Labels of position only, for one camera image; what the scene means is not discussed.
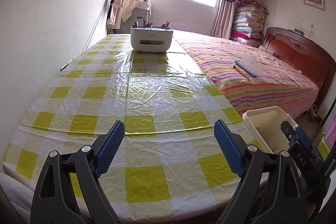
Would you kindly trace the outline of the cream plastic trash bin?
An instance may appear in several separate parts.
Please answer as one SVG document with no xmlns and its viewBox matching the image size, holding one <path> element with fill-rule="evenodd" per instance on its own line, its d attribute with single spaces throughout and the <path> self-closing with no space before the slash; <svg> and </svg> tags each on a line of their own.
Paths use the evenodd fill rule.
<svg viewBox="0 0 336 224">
<path fill-rule="evenodd" d="M 281 131 L 284 121 L 296 128 L 294 119 L 278 106 L 249 110 L 242 115 L 242 119 L 252 135 L 266 153 L 279 153 L 289 148 L 289 141 Z"/>
</svg>

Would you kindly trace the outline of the pink patterned cloth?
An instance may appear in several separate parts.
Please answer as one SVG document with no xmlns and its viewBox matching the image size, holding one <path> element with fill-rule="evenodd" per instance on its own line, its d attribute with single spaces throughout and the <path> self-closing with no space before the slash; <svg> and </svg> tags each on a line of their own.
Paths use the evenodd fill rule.
<svg viewBox="0 0 336 224">
<path fill-rule="evenodd" d="M 336 117 L 333 117 L 332 124 L 325 135 L 325 142 L 329 149 L 332 149 L 336 138 Z"/>
</svg>

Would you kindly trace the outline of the yellow checkered tablecloth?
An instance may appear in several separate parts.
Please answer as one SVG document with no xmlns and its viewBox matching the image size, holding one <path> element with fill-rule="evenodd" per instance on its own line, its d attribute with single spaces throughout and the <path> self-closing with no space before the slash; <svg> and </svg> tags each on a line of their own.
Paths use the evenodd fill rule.
<svg viewBox="0 0 336 224">
<path fill-rule="evenodd" d="M 48 154 L 71 153 L 124 123 L 100 184 L 124 222 L 191 218 L 225 205 L 239 178 L 214 137 L 221 119 L 257 140 L 197 60 L 230 42 L 177 31 L 166 53 L 137 53 L 110 35 L 78 56 L 37 97 L 9 142 L 3 169 L 33 189 Z"/>
</svg>

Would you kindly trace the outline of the striped pink bed sheet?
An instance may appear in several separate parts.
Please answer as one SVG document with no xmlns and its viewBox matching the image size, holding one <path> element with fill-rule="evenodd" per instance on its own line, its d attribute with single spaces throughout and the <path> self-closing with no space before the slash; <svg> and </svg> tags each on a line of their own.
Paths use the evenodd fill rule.
<svg viewBox="0 0 336 224">
<path fill-rule="evenodd" d="M 312 80 L 259 48 L 186 31 L 173 38 L 239 114 L 278 106 L 296 118 L 317 99 Z"/>
</svg>

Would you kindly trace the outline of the yellow pencil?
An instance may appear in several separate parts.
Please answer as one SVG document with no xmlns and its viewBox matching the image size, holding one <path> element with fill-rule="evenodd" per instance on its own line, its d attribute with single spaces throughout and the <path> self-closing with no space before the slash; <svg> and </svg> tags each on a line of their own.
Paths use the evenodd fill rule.
<svg viewBox="0 0 336 224">
<path fill-rule="evenodd" d="M 239 73 L 241 76 L 243 76 L 247 81 L 251 82 L 250 78 L 246 76 L 237 66 L 234 65 L 233 69 L 237 71 L 237 73 Z"/>
</svg>

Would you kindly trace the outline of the white tissue box organizer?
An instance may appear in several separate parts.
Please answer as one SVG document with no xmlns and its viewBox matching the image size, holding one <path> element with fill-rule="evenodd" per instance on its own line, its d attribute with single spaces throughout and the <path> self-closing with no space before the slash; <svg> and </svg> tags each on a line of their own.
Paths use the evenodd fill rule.
<svg viewBox="0 0 336 224">
<path fill-rule="evenodd" d="M 131 46 L 138 52 L 164 53 L 171 46 L 173 32 L 170 27 L 132 27 Z"/>
</svg>

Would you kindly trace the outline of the wooden red headboard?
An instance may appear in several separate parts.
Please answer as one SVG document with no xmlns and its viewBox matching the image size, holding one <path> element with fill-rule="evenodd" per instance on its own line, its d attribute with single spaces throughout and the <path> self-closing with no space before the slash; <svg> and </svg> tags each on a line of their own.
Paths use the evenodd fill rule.
<svg viewBox="0 0 336 224">
<path fill-rule="evenodd" d="M 277 27 L 266 29 L 262 45 L 317 85 L 314 104 L 320 107 L 335 75 L 335 60 L 330 54 L 314 41 Z"/>
</svg>

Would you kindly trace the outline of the pink curtain right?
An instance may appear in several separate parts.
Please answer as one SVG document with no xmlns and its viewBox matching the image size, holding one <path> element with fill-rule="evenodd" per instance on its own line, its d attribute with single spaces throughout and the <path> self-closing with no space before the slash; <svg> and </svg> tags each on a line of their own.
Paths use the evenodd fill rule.
<svg viewBox="0 0 336 224">
<path fill-rule="evenodd" d="M 222 39 L 230 38 L 235 11 L 236 2 L 226 0 L 221 2 L 211 36 Z"/>
</svg>

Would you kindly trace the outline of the stack of folded quilts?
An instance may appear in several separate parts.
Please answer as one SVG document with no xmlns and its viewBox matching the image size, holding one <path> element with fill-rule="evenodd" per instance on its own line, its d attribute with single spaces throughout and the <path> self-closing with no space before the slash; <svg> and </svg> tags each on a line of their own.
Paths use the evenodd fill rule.
<svg viewBox="0 0 336 224">
<path fill-rule="evenodd" d="M 251 47 L 260 47 L 264 40 L 264 25 L 268 12 L 256 1 L 243 3 L 236 8 L 230 40 Z"/>
</svg>

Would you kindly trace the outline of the grey white appliance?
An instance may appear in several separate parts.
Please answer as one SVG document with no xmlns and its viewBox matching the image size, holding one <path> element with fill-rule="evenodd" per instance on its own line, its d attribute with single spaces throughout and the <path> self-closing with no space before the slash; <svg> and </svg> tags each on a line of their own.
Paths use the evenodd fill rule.
<svg viewBox="0 0 336 224">
<path fill-rule="evenodd" d="M 143 25 L 143 20 L 150 17 L 150 5 L 148 2 L 142 2 L 132 11 L 132 15 L 125 22 L 121 20 L 120 29 L 116 30 L 116 34 L 130 34 L 131 26 L 134 22 L 138 22 L 139 26 Z"/>
</svg>

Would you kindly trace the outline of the dotted cream cloth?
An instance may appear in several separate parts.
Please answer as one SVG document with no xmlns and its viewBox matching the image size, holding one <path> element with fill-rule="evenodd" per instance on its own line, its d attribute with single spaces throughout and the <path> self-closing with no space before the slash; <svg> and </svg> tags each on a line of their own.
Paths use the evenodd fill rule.
<svg viewBox="0 0 336 224">
<path fill-rule="evenodd" d="M 121 12 L 121 20 L 126 22 L 133 15 L 133 10 L 138 8 L 143 3 L 147 5 L 147 10 L 149 11 L 149 15 L 151 15 L 150 0 L 125 0 Z"/>
</svg>

